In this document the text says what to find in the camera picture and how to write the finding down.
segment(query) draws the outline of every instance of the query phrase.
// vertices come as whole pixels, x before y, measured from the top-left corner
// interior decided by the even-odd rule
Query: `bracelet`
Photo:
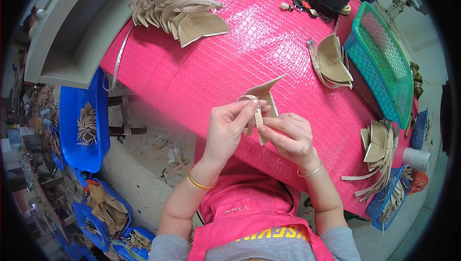
[[[299,174],[299,168],[298,168],[298,170],[296,170],[296,173],[298,174],[299,177],[308,177],[308,176],[311,176],[312,174],[314,174],[315,172],[319,171],[319,170],[320,170],[320,167],[321,167],[322,165],[323,165],[323,163],[322,163],[322,161],[320,160],[320,166],[319,166],[319,168],[315,169],[314,172],[309,173],[309,174],[307,174],[307,175],[301,175],[301,174]]]
[[[192,177],[190,176],[190,170],[191,170],[194,166],[195,166],[195,165],[192,165],[192,166],[189,168],[189,173],[188,173],[188,175],[189,175],[189,180],[190,180],[195,186],[199,187],[200,189],[204,189],[204,190],[208,190],[208,189],[211,189],[211,188],[213,188],[213,187],[216,186],[216,183],[218,182],[217,180],[216,180],[216,182],[213,184],[213,186],[210,186],[210,187],[205,187],[205,186],[202,186],[202,185],[198,184],[197,182],[195,182],[195,181],[192,179]]]

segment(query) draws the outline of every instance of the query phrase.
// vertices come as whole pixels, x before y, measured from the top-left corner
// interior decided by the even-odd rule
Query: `pink tablecloth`
[[[345,182],[342,175],[364,175],[364,152],[359,131],[374,119],[366,104],[348,88],[328,89],[312,68],[305,41],[317,43],[331,34],[334,23],[311,19],[306,12],[282,11],[291,0],[218,0],[217,12],[231,33],[202,38],[184,49],[161,29],[136,27],[130,33],[118,71],[118,80],[158,111],[206,137],[210,109],[237,100],[248,88],[284,73],[272,94],[279,113],[295,112],[311,122],[314,146],[343,200],[344,209],[368,216],[366,204],[354,191],[376,181]],[[360,6],[351,0],[351,14],[341,16],[335,31],[343,43]],[[129,21],[113,41],[101,68],[113,73]],[[306,191],[296,165],[271,145],[259,146],[256,134],[243,137],[235,156],[261,171]]]

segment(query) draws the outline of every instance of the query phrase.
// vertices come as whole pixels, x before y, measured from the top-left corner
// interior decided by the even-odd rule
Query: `pink apron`
[[[204,144],[199,143],[201,140],[197,140],[195,160],[203,155]],[[216,187],[208,192],[199,206],[205,225],[195,229],[187,260],[202,261],[208,249],[291,224],[307,233],[306,240],[318,261],[334,260],[307,221],[296,217],[300,199],[299,190],[231,157],[218,177]]]

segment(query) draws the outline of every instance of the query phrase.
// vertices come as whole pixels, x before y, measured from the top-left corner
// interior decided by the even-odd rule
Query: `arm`
[[[261,101],[263,115],[270,111],[266,103]],[[216,182],[227,160],[234,154],[243,129],[254,118],[257,107],[257,102],[245,100],[211,110],[205,152],[190,171],[195,182],[205,187]],[[190,242],[192,217],[207,193],[208,190],[200,189],[185,177],[163,206],[157,235],[173,234]]]
[[[277,118],[264,117],[263,123],[260,133],[283,157],[296,163],[302,175],[310,174],[319,168],[321,161],[317,150],[312,146],[311,126],[306,119],[294,113],[286,113],[280,114]],[[347,227],[343,202],[323,165],[317,172],[304,179],[315,209],[317,235],[322,235],[333,227]]]

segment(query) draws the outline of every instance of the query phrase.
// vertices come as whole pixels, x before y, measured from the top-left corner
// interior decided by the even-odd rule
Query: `shirt sleeve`
[[[360,261],[352,230],[348,227],[334,227],[320,235],[323,243],[338,261]]]
[[[190,249],[190,243],[179,236],[171,234],[158,235],[152,240],[152,249],[148,261],[186,261]]]

